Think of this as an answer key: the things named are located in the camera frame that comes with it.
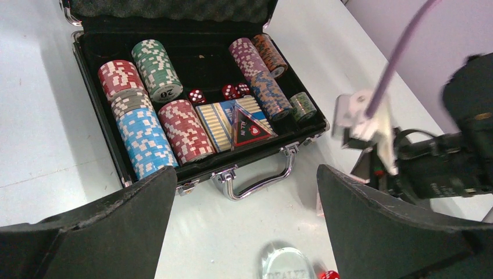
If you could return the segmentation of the red poker chip stack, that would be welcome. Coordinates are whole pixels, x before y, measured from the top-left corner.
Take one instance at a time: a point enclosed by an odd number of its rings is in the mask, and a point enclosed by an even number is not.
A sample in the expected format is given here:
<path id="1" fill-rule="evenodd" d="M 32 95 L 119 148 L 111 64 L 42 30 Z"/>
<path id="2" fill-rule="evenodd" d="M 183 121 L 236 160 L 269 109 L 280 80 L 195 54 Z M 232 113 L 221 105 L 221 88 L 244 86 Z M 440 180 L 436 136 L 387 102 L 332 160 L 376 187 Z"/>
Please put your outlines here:
<path id="1" fill-rule="evenodd" d="M 165 104 L 158 110 L 158 119 L 180 165 L 202 160 L 215 153 L 188 100 L 178 99 Z"/>

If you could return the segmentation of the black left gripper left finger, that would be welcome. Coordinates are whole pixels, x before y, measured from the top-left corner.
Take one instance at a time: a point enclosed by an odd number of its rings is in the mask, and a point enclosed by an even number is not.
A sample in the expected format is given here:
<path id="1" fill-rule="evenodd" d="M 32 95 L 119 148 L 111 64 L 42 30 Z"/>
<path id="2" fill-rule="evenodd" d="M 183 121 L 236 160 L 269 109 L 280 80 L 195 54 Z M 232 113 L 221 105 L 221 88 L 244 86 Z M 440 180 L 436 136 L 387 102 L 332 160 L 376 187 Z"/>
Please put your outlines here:
<path id="1" fill-rule="evenodd" d="M 2 278 L 154 278 L 177 176 L 165 167 L 42 221 L 1 228 Z"/>

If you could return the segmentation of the blue brown chip stack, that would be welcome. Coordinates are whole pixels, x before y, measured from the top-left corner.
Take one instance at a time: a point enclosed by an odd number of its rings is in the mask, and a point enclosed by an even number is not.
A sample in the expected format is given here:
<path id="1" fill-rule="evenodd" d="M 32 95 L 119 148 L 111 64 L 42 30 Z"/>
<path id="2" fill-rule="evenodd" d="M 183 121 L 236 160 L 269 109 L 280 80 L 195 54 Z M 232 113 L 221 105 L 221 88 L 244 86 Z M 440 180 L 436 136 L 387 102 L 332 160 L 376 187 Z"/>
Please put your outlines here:
<path id="1" fill-rule="evenodd" d="M 262 71 L 256 74 L 249 84 L 270 120 L 278 121 L 291 113 L 292 106 L 289 100 L 270 72 Z"/>

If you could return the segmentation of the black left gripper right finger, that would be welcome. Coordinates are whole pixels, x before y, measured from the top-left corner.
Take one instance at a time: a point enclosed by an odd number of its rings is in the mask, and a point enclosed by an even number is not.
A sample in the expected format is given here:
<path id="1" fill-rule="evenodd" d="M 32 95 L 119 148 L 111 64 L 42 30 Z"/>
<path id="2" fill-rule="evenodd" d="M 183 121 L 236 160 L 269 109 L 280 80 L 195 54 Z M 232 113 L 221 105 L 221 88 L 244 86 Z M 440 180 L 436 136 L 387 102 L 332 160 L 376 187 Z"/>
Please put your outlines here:
<path id="1" fill-rule="evenodd" d="M 492 225 L 426 210 L 332 166 L 317 185 L 342 278 L 491 278 Z"/>

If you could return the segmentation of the black aluminium poker case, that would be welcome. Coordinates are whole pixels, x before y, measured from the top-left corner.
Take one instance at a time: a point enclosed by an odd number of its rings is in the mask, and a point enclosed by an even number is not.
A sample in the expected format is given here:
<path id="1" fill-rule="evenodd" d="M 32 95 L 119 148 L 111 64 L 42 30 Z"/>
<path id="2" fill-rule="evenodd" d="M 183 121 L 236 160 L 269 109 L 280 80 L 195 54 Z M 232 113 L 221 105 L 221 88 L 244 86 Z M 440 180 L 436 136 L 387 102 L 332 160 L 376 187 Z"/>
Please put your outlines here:
<path id="1" fill-rule="evenodd" d="M 227 48 L 234 39 L 260 33 L 272 17 L 276 1 L 61 1 L 67 21 L 80 27 L 73 34 L 73 52 L 105 136 L 122 187 L 137 181 L 123 140 L 117 132 L 97 70 L 115 59 L 129 60 L 132 47 L 143 39 L 164 43 L 178 70 L 185 91 L 219 89 L 226 82 L 242 82 L 244 76 Z M 231 190 L 244 196 L 287 178 L 298 148 L 323 135 L 329 128 L 318 112 L 307 126 L 287 116 L 274 121 L 278 139 L 253 144 L 224 155 L 177 169 L 177 190 L 183 194 L 200 182 L 219 180 L 220 190 L 239 167 L 271 155 L 285 156 L 285 169 L 257 179 L 250 186 Z"/>

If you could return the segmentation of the orange black chip stack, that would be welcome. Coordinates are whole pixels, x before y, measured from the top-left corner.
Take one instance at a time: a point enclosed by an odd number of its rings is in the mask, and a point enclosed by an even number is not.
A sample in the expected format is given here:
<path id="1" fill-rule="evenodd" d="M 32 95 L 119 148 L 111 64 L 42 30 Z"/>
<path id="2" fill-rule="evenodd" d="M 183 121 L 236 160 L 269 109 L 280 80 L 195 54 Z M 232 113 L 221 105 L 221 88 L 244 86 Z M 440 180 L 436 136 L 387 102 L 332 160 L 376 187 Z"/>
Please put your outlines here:
<path id="1" fill-rule="evenodd" d="M 252 43 L 274 78 L 281 77 L 288 70 L 287 62 L 275 47 L 269 35 L 255 35 L 252 38 Z"/>

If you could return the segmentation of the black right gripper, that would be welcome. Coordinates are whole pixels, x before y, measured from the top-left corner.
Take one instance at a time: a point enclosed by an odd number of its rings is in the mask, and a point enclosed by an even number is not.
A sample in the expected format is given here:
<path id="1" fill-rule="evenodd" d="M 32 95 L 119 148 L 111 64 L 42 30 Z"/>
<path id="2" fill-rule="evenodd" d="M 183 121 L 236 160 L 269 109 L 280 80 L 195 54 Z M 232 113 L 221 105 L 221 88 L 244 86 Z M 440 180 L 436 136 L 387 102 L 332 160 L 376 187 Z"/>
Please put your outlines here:
<path id="1" fill-rule="evenodd" d="M 419 129 L 394 130 L 398 174 L 386 171 L 376 145 L 350 140 L 366 150 L 351 173 L 373 189 L 413 205 L 430 199 L 492 193 L 492 166 L 483 166 L 461 134 L 434 135 Z"/>

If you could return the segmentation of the green poker chip stack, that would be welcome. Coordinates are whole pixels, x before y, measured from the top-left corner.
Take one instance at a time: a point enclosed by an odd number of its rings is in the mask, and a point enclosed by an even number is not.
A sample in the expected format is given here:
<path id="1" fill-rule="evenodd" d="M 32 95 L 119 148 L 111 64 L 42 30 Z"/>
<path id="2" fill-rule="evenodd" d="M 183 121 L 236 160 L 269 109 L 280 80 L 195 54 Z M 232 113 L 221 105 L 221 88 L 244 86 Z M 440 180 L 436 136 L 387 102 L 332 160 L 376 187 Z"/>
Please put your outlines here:
<path id="1" fill-rule="evenodd" d="M 183 92 L 183 85 L 163 44 L 149 39 L 137 43 L 131 55 L 151 99 L 168 103 Z"/>

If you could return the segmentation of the small green chip stack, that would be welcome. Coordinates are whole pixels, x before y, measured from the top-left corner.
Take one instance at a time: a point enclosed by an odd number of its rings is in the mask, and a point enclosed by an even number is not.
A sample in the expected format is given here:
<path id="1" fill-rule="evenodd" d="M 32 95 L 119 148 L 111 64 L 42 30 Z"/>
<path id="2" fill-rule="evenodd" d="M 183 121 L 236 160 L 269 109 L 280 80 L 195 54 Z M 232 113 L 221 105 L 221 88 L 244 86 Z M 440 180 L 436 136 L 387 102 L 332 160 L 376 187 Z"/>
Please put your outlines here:
<path id="1" fill-rule="evenodd" d="M 289 102 L 293 108 L 293 117 L 298 123 L 309 120 L 317 113 L 315 105 L 306 92 L 299 92 L 293 95 Z"/>

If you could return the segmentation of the small red white stack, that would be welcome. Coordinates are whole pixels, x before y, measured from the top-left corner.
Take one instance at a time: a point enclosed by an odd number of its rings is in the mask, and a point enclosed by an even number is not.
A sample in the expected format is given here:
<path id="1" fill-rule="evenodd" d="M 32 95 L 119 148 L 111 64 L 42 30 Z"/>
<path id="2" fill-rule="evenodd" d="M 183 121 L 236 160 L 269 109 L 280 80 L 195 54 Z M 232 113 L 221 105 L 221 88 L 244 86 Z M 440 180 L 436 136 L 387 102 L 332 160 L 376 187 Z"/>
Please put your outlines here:
<path id="1" fill-rule="evenodd" d="M 127 60 L 113 60 L 98 70 L 103 91 L 108 99 L 127 89 L 145 90 L 136 66 Z"/>

